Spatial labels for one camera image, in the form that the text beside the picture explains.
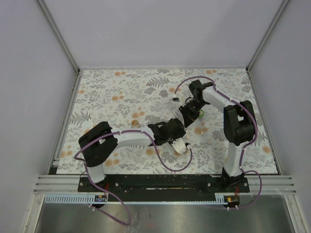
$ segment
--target grey wall panel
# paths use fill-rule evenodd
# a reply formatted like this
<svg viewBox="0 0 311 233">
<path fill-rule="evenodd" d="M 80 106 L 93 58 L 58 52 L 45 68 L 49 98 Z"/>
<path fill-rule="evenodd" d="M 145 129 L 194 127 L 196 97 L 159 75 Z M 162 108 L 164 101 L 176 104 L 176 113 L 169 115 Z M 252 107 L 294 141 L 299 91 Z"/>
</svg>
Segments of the grey wall panel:
<svg viewBox="0 0 311 233">
<path fill-rule="evenodd" d="M 281 0 L 46 0 L 80 67 L 245 67 Z"/>
<path fill-rule="evenodd" d="M 284 173 L 311 222 L 311 3 L 292 1 L 251 71 Z"/>
<path fill-rule="evenodd" d="M 19 231 L 73 81 L 73 69 L 37 3 L 0 1 L 1 232 Z"/>
</svg>

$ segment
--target patterned mat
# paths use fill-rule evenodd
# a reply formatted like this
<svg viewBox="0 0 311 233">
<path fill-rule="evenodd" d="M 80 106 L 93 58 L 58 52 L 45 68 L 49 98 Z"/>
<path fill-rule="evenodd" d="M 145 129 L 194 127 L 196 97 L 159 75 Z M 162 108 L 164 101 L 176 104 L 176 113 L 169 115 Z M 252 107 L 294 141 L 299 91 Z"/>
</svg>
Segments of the patterned mat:
<svg viewBox="0 0 311 233">
<path fill-rule="evenodd" d="M 169 120 L 181 103 L 173 102 L 173 92 L 187 77 L 204 75 L 214 79 L 217 88 L 235 100 L 250 100 L 257 123 L 258 139 L 246 152 L 244 169 L 276 174 L 263 121 L 255 102 L 245 69 L 132 69 L 85 70 L 75 100 L 57 174 L 80 174 L 83 164 L 73 156 L 80 147 L 78 139 L 101 121 L 113 129 L 130 128 L 133 119 L 142 126 Z M 191 96 L 190 81 L 178 91 L 178 97 Z M 228 142 L 223 133 L 223 115 L 206 105 L 205 114 L 187 128 L 184 141 L 191 144 L 192 164 L 182 174 L 219 174 L 227 156 Z M 178 154 L 168 144 L 158 147 L 167 166 L 178 169 L 189 161 L 189 153 Z M 169 174 L 152 147 L 131 146 L 117 149 L 104 163 L 106 174 Z"/>
</svg>

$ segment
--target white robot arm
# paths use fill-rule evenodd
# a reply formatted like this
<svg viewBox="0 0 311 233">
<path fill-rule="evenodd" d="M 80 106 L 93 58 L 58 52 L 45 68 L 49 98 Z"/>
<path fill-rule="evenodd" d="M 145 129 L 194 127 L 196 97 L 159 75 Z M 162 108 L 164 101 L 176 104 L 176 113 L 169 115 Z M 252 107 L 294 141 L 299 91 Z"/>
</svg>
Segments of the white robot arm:
<svg viewBox="0 0 311 233">
<path fill-rule="evenodd" d="M 120 131 L 114 129 L 114 133 L 111 130 L 108 122 L 103 121 L 79 139 L 80 147 L 86 147 L 83 155 L 94 183 L 105 178 L 103 163 L 118 148 L 134 145 L 152 146 L 152 139 L 157 146 L 169 143 L 180 154 L 187 150 L 187 144 L 182 139 L 186 134 L 184 125 L 176 118 L 168 122 L 149 124 L 142 128 Z M 104 139 L 92 143 L 99 137 L 104 137 Z"/>
<path fill-rule="evenodd" d="M 215 106 L 224 115 L 224 133 L 229 141 L 228 156 L 225 160 L 222 175 L 230 180 L 237 177 L 243 177 L 240 169 L 241 152 L 244 145 L 253 140 L 255 135 L 255 127 L 250 116 L 238 105 L 233 105 L 232 102 L 217 93 L 213 87 L 213 83 L 202 84 L 199 80 L 192 81 L 189 89 L 193 94 L 193 99 L 179 108 L 185 127 L 192 124 L 198 117 L 199 111 L 206 105 Z M 240 102 L 240 104 L 252 115 L 255 119 L 252 103 L 248 100 Z"/>
</svg>

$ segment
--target metal floor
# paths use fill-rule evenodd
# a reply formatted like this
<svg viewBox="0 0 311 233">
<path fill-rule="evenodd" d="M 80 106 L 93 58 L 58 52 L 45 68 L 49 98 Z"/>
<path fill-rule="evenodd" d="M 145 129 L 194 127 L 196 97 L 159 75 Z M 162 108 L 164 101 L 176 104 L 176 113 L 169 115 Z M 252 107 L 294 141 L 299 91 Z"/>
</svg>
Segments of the metal floor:
<svg viewBox="0 0 311 233">
<path fill-rule="evenodd" d="M 242 197 L 248 203 L 251 197 Z M 130 205 L 133 224 L 125 227 L 87 205 L 44 203 L 36 233 L 293 233 L 285 200 L 261 196 L 250 208 L 227 211 L 200 205 Z M 126 219 L 119 204 L 102 207 Z"/>
</svg>

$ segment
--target wire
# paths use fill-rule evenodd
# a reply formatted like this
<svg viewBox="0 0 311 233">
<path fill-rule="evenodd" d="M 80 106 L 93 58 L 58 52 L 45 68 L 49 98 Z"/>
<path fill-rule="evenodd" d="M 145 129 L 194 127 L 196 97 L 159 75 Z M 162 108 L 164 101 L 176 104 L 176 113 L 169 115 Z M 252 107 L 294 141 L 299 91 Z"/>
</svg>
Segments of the wire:
<svg viewBox="0 0 311 233">
<path fill-rule="evenodd" d="M 240 192 L 239 192 L 239 187 L 237 187 L 236 190 L 235 190 L 234 196 L 237 196 L 239 193 L 240 193 Z"/>
<path fill-rule="evenodd" d="M 254 199 L 251 203 L 249 203 L 249 204 L 247 204 L 247 205 L 245 205 L 245 206 L 239 207 L 239 209 L 247 208 L 247 207 L 253 205 L 253 204 L 258 200 L 258 198 L 259 198 L 259 196 L 260 196 L 260 194 L 261 194 L 261 190 L 262 190 L 262 179 L 261 179 L 260 174 L 259 174 L 258 172 L 256 172 L 256 171 L 254 171 L 254 170 L 244 171 L 243 168 L 242 168 L 242 161 L 243 161 L 243 156 L 244 156 L 245 148 L 248 147 L 249 145 L 253 144 L 253 143 L 256 141 L 257 136 L 258 136 L 258 128 L 257 128 L 256 121 L 255 121 L 254 117 L 251 115 L 251 113 L 250 113 L 244 106 L 242 106 L 240 103 L 236 102 L 235 100 L 232 100 L 231 98 L 229 98 L 228 96 L 226 96 L 224 93 L 222 93 L 222 92 L 220 92 L 219 90 L 217 90 L 216 84 L 215 84 L 214 80 L 211 79 L 211 78 L 209 78 L 209 77 L 206 77 L 206 76 L 195 76 L 195 77 L 190 77 L 190 78 L 187 78 L 187 79 L 183 80 L 183 81 L 177 86 L 177 88 L 176 88 L 174 94 L 177 93 L 179 87 L 180 87 L 184 82 L 186 82 L 186 81 L 188 81 L 188 80 L 191 80 L 191 79 L 197 79 L 197 78 L 202 78 L 202 79 L 210 80 L 210 81 L 213 83 L 213 88 L 214 88 L 214 90 L 215 90 L 219 95 L 221 95 L 222 97 L 224 97 L 224 98 L 227 99 L 228 101 L 230 101 L 230 102 L 232 102 L 232 103 L 238 105 L 240 108 L 242 108 L 242 109 L 247 113 L 247 115 L 251 118 L 251 120 L 252 120 L 252 122 L 253 122 L 253 125 L 254 125 L 254 128 L 255 128 L 255 137 L 253 138 L 252 141 L 250 141 L 249 143 L 245 144 L 245 145 L 242 147 L 242 152 L 241 152 L 240 160 L 239 160 L 239 168 L 240 168 L 240 170 L 241 170 L 244 174 L 251 173 L 251 172 L 255 173 L 255 174 L 258 176 L 258 178 L 259 178 L 260 185 L 259 185 L 258 194 L 257 194 L 257 196 L 255 197 L 255 199 Z"/>
<path fill-rule="evenodd" d="M 85 149 L 87 149 L 88 147 L 90 147 L 90 146 L 93 145 L 94 143 L 98 142 L 99 140 L 102 140 L 102 139 L 104 139 L 104 138 L 106 138 L 106 137 L 108 137 L 108 136 L 112 136 L 112 135 L 115 135 L 115 134 L 121 134 L 121 133 L 143 133 L 143 134 L 145 134 L 147 137 L 149 137 L 149 138 L 150 138 L 150 141 L 152 142 L 152 144 L 153 144 L 153 146 L 154 146 L 154 148 L 155 148 L 156 154 L 157 154 L 157 156 L 158 156 L 158 158 L 159 158 L 161 164 L 162 164 L 167 170 L 169 170 L 169 171 L 179 172 L 179 171 L 185 170 L 187 167 L 189 167 L 190 163 L 192 162 L 193 154 L 192 154 L 191 148 L 189 148 L 189 150 L 190 150 L 190 160 L 189 160 L 189 162 L 187 163 L 187 165 L 184 166 L 183 168 L 179 169 L 179 170 L 173 170 L 173 169 L 167 167 L 167 166 L 165 165 L 165 163 L 163 162 L 163 160 L 161 159 L 161 156 L 160 156 L 160 154 L 159 154 L 159 151 L 157 150 L 157 147 L 156 147 L 156 143 L 155 143 L 155 141 L 152 139 L 152 137 L 150 136 L 150 134 L 148 134 L 148 133 L 145 132 L 145 131 L 141 131 L 141 130 L 124 130 L 124 131 L 122 131 L 122 132 L 117 131 L 117 132 L 113 132 L 113 133 L 108 133 L 108 134 L 102 135 L 102 136 L 100 136 L 100 137 L 94 139 L 93 141 L 91 141 L 90 143 L 88 143 L 87 145 L 85 145 L 84 147 L 82 147 L 82 148 L 74 155 L 74 157 L 73 157 L 74 159 L 79 160 L 79 161 L 82 161 L 82 162 L 84 163 L 84 167 L 85 167 L 85 169 L 86 169 L 85 172 L 86 172 L 86 174 L 87 174 L 87 178 L 88 178 L 88 180 L 90 181 L 90 183 L 91 183 L 94 187 L 98 188 L 99 190 L 101 190 L 101 191 L 103 191 L 103 192 L 106 192 L 106 193 L 108 193 L 108 194 L 114 196 L 114 197 L 125 207 L 125 210 L 126 210 L 126 212 L 127 212 L 127 214 L 128 214 L 129 222 L 127 222 L 127 223 L 126 223 L 126 222 L 123 222 L 123 221 L 121 221 L 121 220 L 119 220 L 119 219 L 113 217 L 112 215 L 110 215 L 109 213 L 107 213 L 107 212 L 105 212 L 105 211 L 103 211 L 103 210 L 101 210 L 101 209 L 98 209 L 98 208 L 96 208 L 96 207 L 93 207 L 93 208 L 94 208 L 95 210 L 97 210 L 97 211 L 99 211 L 99 212 L 105 214 L 106 216 L 110 217 L 111 219 L 113 219 L 113 220 L 116 221 L 117 223 L 119 223 L 119 224 L 121 224 L 121 225 L 124 225 L 124 226 L 129 226 L 129 225 L 131 224 L 131 221 L 132 221 L 132 220 L 131 220 L 131 214 L 130 214 L 130 212 L 129 212 L 127 206 L 124 204 L 124 202 L 123 202 L 116 194 L 114 194 L 114 193 L 108 191 L 107 189 L 103 189 L 103 188 L 99 187 L 98 185 L 96 185 L 96 184 L 94 183 L 94 181 L 91 179 L 91 177 L 90 177 L 90 175 L 89 175 L 89 173 L 88 173 L 88 169 L 87 169 L 87 166 L 86 166 L 86 161 L 85 161 L 84 159 L 82 159 L 82 158 L 78 158 L 78 155 L 79 155 L 80 153 L 82 153 Z"/>
<path fill-rule="evenodd" d="M 192 97 L 186 98 L 185 103 L 187 103 L 187 100 L 189 100 L 189 99 L 193 99 L 193 98 Z"/>
<path fill-rule="evenodd" d="M 82 172 L 82 173 L 80 174 L 79 179 L 81 179 L 81 176 L 82 176 L 84 173 L 86 173 L 86 171 L 84 171 L 84 172 Z"/>
</svg>

